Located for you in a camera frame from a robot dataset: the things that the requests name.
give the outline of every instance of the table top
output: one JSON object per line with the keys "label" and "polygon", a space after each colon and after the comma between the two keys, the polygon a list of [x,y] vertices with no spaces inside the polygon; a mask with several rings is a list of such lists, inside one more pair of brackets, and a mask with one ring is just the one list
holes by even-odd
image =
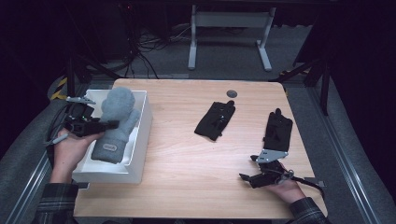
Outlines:
{"label": "table top", "polygon": [[[289,156],[280,161],[298,177],[314,177],[287,96],[279,83],[216,80],[118,79],[114,87],[147,91],[153,121],[140,184],[91,183],[81,189],[76,217],[290,218],[288,206],[239,174],[260,172],[268,116],[277,108],[294,121]],[[227,91],[237,92],[229,98]],[[194,133],[213,102],[235,102],[216,142]],[[327,215],[317,189],[301,185]]]}

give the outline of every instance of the plaid sleeve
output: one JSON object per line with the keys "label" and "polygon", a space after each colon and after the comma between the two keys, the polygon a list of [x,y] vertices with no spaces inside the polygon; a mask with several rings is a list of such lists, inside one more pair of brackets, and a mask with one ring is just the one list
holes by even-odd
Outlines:
{"label": "plaid sleeve", "polygon": [[77,223],[73,218],[78,186],[47,184],[33,223]]}
{"label": "plaid sleeve", "polygon": [[323,215],[312,198],[303,198],[290,205],[290,211],[294,215],[294,222],[299,224],[323,223],[330,221]]}

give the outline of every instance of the human hand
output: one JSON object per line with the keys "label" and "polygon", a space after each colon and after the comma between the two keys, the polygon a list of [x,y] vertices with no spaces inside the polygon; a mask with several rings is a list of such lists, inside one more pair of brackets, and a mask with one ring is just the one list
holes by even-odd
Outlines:
{"label": "human hand", "polygon": [[294,203],[306,197],[297,182],[290,179],[284,180],[280,184],[265,186],[265,188],[276,194],[286,203]]}
{"label": "human hand", "polygon": [[58,132],[58,137],[66,133],[68,136],[54,146],[54,167],[50,183],[71,183],[72,172],[84,158],[88,146],[104,134],[96,133],[77,137],[66,129],[62,129]]}

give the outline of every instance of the black glove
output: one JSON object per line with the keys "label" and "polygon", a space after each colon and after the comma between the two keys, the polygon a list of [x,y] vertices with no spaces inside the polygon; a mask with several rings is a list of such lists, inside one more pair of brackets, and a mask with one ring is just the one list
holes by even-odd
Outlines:
{"label": "black glove", "polygon": [[265,149],[276,151],[289,151],[290,135],[293,121],[283,117],[279,108],[276,112],[271,112],[268,118],[264,141]]}
{"label": "black glove", "polygon": [[235,112],[233,104],[233,101],[229,101],[227,104],[214,102],[198,123],[194,132],[216,141],[233,116],[233,112]]}

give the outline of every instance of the metal stand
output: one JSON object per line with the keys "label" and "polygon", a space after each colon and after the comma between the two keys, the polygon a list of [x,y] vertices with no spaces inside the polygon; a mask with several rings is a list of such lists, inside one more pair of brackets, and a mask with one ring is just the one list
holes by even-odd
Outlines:
{"label": "metal stand", "polygon": [[304,84],[306,87],[315,87],[318,83],[320,77],[322,77],[322,86],[321,86],[321,93],[320,93],[320,107],[323,111],[325,116],[328,116],[327,112],[327,98],[329,92],[329,83],[330,83],[330,71],[329,66],[325,62],[325,60],[313,60],[309,63],[305,63],[289,72],[283,71],[283,76],[280,76],[275,79],[269,79],[269,82],[279,82],[282,83],[288,80],[291,77],[294,77],[306,69],[310,68],[308,75],[304,80]]}
{"label": "metal stand", "polygon": [[197,27],[250,27],[262,28],[263,35],[261,40],[257,40],[257,48],[262,57],[262,64],[265,71],[272,70],[265,43],[267,41],[271,24],[275,16],[276,9],[272,7],[269,12],[207,12],[196,11],[196,5],[192,6],[191,12],[191,46],[189,69],[195,69],[196,52],[197,52]]}

